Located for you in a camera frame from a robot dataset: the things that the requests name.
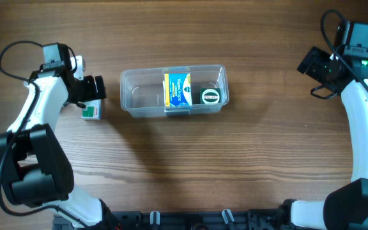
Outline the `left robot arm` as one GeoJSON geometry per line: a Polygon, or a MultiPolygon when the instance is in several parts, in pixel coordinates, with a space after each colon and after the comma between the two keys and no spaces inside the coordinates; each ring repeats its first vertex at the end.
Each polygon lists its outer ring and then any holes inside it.
{"type": "Polygon", "coordinates": [[[102,76],[75,77],[84,67],[71,47],[41,45],[44,62],[28,78],[29,94],[17,117],[0,134],[0,207],[25,217],[52,210],[76,229],[121,229],[121,222],[101,200],[75,186],[71,163],[54,129],[68,104],[106,97],[102,76]]]}

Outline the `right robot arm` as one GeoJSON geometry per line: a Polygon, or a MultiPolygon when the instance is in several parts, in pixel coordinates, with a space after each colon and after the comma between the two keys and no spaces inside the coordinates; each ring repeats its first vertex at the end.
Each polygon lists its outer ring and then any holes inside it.
{"type": "Polygon", "coordinates": [[[351,181],[323,201],[290,200],[279,223],[301,229],[368,229],[368,24],[342,20],[332,53],[311,48],[297,70],[340,96],[347,113],[353,169],[351,181]]]}

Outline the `blue yellow VapoDrops box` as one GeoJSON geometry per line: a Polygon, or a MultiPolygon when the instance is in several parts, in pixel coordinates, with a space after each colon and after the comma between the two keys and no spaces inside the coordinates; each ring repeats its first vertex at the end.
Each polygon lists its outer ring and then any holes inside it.
{"type": "Polygon", "coordinates": [[[164,74],[164,105],[181,107],[192,105],[192,88],[190,73],[164,74]]]}

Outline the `white medicine box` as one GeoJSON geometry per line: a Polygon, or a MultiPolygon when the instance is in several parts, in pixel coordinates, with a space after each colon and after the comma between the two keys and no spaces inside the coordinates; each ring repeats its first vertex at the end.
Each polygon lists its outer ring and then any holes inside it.
{"type": "Polygon", "coordinates": [[[163,81],[163,93],[167,108],[192,106],[191,85],[188,80],[179,79],[172,83],[163,81]]]}

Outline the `white green box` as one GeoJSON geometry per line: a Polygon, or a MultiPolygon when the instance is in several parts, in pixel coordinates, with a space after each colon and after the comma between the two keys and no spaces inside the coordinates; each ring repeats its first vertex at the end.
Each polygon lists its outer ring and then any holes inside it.
{"type": "Polygon", "coordinates": [[[93,100],[90,102],[84,102],[86,106],[82,110],[82,119],[93,119],[100,120],[102,117],[102,101],[101,100],[93,100]]]}

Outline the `green round-label box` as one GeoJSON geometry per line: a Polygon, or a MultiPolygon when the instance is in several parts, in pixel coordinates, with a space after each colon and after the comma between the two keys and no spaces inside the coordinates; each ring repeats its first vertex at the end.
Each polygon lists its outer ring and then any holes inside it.
{"type": "Polygon", "coordinates": [[[219,88],[202,88],[200,101],[202,104],[218,104],[222,99],[219,88]]]}

